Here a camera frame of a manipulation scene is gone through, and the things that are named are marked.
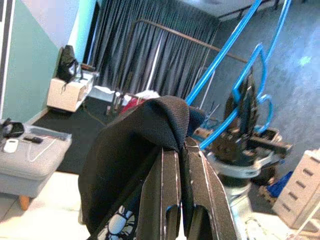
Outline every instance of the carpet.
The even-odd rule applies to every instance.
[[[87,110],[104,123],[110,123],[115,117],[105,116],[110,103],[92,98],[86,98]],[[65,112],[51,109],[33,125],[72,134],[72,144],[65,153],[58,171],[80,174],[85,164],[87,154],[103,126],[99,121],[89,116],[82,106],[76,112]]]

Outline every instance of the teal wall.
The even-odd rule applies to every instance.
[[[58,48],[28,8],[15,1],[3,118],[26,122],[46,107]]]

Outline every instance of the gray ottoman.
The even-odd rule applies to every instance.
[[[26,210],[29,198],[38,196],[64,159],[72,136],[27,124],[24,128],[15,153],[0,151],[0,192],[18,195],[21,208]],[[43,142],[25,142],[26,135],[43,138]]]

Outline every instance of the ceiling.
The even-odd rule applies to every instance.
[[[232,11],[247,7],[252,5],[255,0],[180,0],[186,4],[189,4],[193,7],[196,7],[210,15],[215,17],[219,17],[221,15],[230,13]],[[258,11],[264,8],[268,8],[273,6],[275,1],[269,1],[262,4]],[[220,19],[221,21],[225,21],[228,19],[236,18],[238,14],[229,15]]]

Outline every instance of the white pattern on fabric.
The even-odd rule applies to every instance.
[[[135,225],[135,215],[124,206],[120,206],[118,211],[109,219],[104,228],[97,236],[98,240],[123,240],[128,237]]]

